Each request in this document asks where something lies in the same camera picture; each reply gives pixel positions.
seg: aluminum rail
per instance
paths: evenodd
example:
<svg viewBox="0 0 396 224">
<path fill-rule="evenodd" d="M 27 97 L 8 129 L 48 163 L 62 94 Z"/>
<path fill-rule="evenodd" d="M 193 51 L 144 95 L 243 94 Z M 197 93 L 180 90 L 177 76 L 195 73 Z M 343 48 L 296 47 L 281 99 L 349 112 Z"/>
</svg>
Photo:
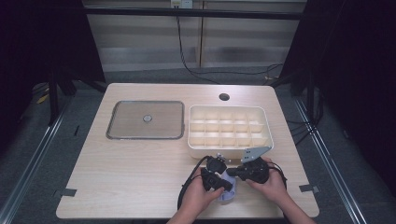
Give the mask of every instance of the aluminum rail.
<svg viewBox="0 0 396 224">
<path fill-rule="evenodd" d="M 27 190 L 30 187 L 30 184 L 35 177 L 35 173 L 37 172 L 41 162 L 44 160 L 44 157 L 50 147 L 50 143 L 52 142 L 53 137 L 58 132 L 59 127 L 64 119 L 64 113 L 69 107 L 71 103 L 72 97 L 68 97 L 63 110 L 61 111 L 59 117 L 50 125 L 46 133 L 44 134 L 41 142 L 38 144 L 38 147 L 35 150 L 35 154 L 32 159 L 29 161 L 29 164 L 26 166 L 21 178 L 19 179 L 17 185 L 14 190 L 12 190 L 11 194 L 8 196 L 5 204 L 0 210 L 0 224 L 8 224 L 11 223 L 15 214 L 17 213 L 18 208 L 21 205 L 23 197 L 25 196 Z"/>
<path fill-rule="evenodd" d="M 318 153 L 322 158 L 322 161 L 329 172 L 329 175 L 334 183 L 335 187 L 340 194 L 341 200 L 343 201 L 346 210 L 348 211 L 353 223 L 355 224 L 367 224 L 366 219 L 364 218 L 363 212 L 359 207 L 358 202 L 350 191 L 347 183 L 342 177 L 337 165 L 332 159 L 332 154 L 329 149 L 327 149 L 323 139 L 321 138 L 318 130 L 309 122 L 309 117 L 306 114 L 306 108 L 301 99 L 297 99 L 295 101 L 297 108 L 300 112 L 303 121 L 306 122 L 306 126 L 308 131 L 311 132 L 312 140 L 314 141 L 315 146 L 317 147 Z"/>
</svg>

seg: black curtain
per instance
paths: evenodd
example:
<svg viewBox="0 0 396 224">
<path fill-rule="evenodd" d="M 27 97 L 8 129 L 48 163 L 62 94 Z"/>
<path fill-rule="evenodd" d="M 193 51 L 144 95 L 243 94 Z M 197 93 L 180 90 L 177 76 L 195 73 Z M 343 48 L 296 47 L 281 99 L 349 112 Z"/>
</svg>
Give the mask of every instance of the black curtain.
<svg viewBox="0 0 396 224">
<path fill-rule="evenodd" d="M 57 80 L 105 82 L 87 16 L 42 9 L 48 6 L 83 7 L 78 0 L 6 1 L 0 7 L 2 148 L 18 128 L 33 86 L 48 82 L 50 71 Z"/>
<path fill-rule="evenodd" d="M 310 0 L 281 77 L 295 93 L 309 73 L 362 155 L 396 195 L 396 5 Z"/>
</svg>

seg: wire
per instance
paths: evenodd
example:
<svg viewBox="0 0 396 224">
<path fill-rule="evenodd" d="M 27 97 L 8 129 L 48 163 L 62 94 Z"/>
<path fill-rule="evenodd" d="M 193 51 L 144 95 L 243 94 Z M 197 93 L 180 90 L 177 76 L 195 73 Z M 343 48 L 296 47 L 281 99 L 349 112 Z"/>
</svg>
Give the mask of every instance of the wire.
<svg viewBox="0 0 396 224">
<path fill-rule="evenodd" d="M 308 121 L 308 122 L 304 122 L 305 124 L 308 124 L 308 123 L 311 123 L 312 125 L 313 125 L 313 128 L 311 129 L 311 130 L 308 130 L 308 133 L 306 133 L 300 140 L 298 140 L 294 145 L 295 146 L 298 146 L 301 142 L 303 142 L 303 140 L 309 135 L 309 134 L 311 134 L 313 131 L 315 131 L 316 129 L 317 129 L 317 126 L 319 125 L 319 123 L 320 123 L 320 121 L 321 121 L 321 119 L 323 118 L 323 106 L 324 106 L 324 96 L 323 96 L 323 93 L 319 90 L 319 93 L 318 93 L 318 104 L 317 104 L 317 108 L 316 108 L 316 111 L 315 111 L 315 117 L 313 118 L 313 120 L 311 120 L 311 121 Z M 293 134 L 292 136 L 296 136 L 296 135 L 299 135 L 299 134 L 301 134 L 301 133 L 304 133 L 305 132 L 305 130 L 304 131 L 302 131 L 302 132 L 299 132 L 299 133 L 295 133 L 295 134 Z"/>
<path fill-rule="evenodd" d="M 183 201 L 183 197 L 184 194 L 186 193 L 187 188 L 189 187 L 191 181 L 196 178 L 197 176 L 193 176 L 195 174 L 195 172 L 197 171 L 197 169 L 200 167 L 201 163 L 204 162 L 204 160 L 209 159 L 210 156 L 205 156 L 203 157 L 200 161 L 198 161 L 198 163 L 196 164 L 196 166 L 194 167 L 194 169 L 192 170 L 189 178 L 187 178 L 186 182 L 184 183 L 184 185 L 181 186 L 181 190 L 180 193 L 178 194 L 178 199 L 177 199 L 177 210 L 180 208 L 181 203 Z"/>
<path fill-rule="evenodd" d="M 289 119 L 286 119 L 286 122 L 287 123 L 295 123 L 295 124 L 307 124 L 308 123 L 305 121 L 295 121 L 295 120 L 289 120 Z"/>
<path fill-rule="evenodd" d="M 274 165 L 277 169 L 279 169 L 279 171 L 282 172 L 282 174 L 283 174 L 283 171 L 282 171 L 282 169 L 280 168 L 280 166 L 279 166 L 278 164 L 274 163 L 273 161 L 268 161 L 267 163 L 273 164 L 273 165 Z"/>
<path fill-rule="evenodd" d="M 304 127 L 305 126 L 305 124 L 300 124 L 299 126 L 297 126 L 297 127 L 295 127 L 295 128 L 292 128 L 292 129 L 290 129 L 290 132 L 293 132 L 293 131 L 296 131 L 296 130 L 299 130 L 299 129 L 301 129 L 302 127 Z"/>
<path fill-rule="evenodd" d="M 302 131 L 300 131 L 300 132 L 298 132 L 298 133 L 294 133 L 294 134 L 292 134 L 291 136 L 297 136 L 297 135 L 300 135 L 300 134 L 302 134 L 302 133 L 305 133 L 306 132 L 306 130 L 302 130 Z"/>
<path fill-rule="evenodd" d="M 181 41 L 181 31 L 180 31 L 180 18 L 176 17 L 177 19 L 177 33 L 178 33 L 178 44 L 179 44 L 179 51 L 180 51 L 180 58 L 181 61 L 183 63 L 183 66 L 187 69 L 187 71 L 190 72 L 190 74 L 194 77 L 206 80 L 206 81 L 210 81 L 216 84 L 220 84 L 215 80 L 206 78 L 206 77 L 199 77 L 197 75 L 208 75 L 208 74 L 235 74 L 235 75 L 245 75 L 245 76 L 257 76 L 257 75 L 261 75 L 261 74 L 266 74 L 266 79 L 265 82 L 262 85 L 265 85 L 268 80 L 270 79 L 269 76 L 269 72 L 273 71 L 274 69 L 278 68 L 279 66 L 283 66 L 283 63 L 275 63 L 275 64 L 271 64 L 269 66 L 267 66 L 265 71 L 260 71 L 260 72 L 255 72 L 255 73 L 245 73 L 245 72 L 234 72 L 234 71 L 223 71 L 223 72 L 219 72 L 219 71 L 213 71 L 213 72 L 195 72 L 190 70 L 190 68 L 187 66 L 186 64 L 186 60 L 184 57 L 184 52 L 183 52 L 183 45 L 182 45 L 182 41 Z"/>
</svg>

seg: egg tray compartment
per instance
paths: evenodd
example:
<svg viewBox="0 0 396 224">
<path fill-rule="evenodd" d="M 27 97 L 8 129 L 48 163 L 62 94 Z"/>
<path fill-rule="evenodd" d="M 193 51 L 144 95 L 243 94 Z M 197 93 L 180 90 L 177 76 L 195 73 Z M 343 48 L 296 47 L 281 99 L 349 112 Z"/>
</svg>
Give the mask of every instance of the egg tray compartment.
<svg viewBox="0 0 396 224">
<path fill-rule="evenodd" d="M 213 149 L 237 159 L 241 153 L 230 150 L 273 146 L 265 112 L 255 106 L 192 106 L 188 142 L 196 158 Z"/>
</svg>

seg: human hand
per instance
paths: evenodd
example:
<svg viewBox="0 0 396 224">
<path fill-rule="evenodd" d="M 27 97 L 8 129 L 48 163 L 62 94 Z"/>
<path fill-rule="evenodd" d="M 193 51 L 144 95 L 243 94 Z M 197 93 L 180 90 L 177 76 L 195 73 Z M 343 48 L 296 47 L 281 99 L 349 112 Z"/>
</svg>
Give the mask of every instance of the human hand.
<svg viewBox="0 0 396 224">
<path fill-rule="evenodd" d="M 271 159 L 266 157 L 262 157 L 262 159 L 268 162 L 268 166 L 274 167 Z M 286 187 L 283 183 L 282 176 L 274 169 L 269 170 L 269 178 L 263 184 L 256 183 L 250 179 L 247 179 L 246 182 L 252 188 L 261 192 L 268 200 L 274 203 L 279 203 L 279 201 L 283 200 L 285 197 L 289 197 L 289 194 L 286 191 Z"/>
<path fill-rule="evenodd" d="M 168 223 L 192 223 L 223 191 L 224 188 L 206 191 L 202 182 L 201 168 L 198 168 L 184 193 L 180 208 Z"/>
</svg>

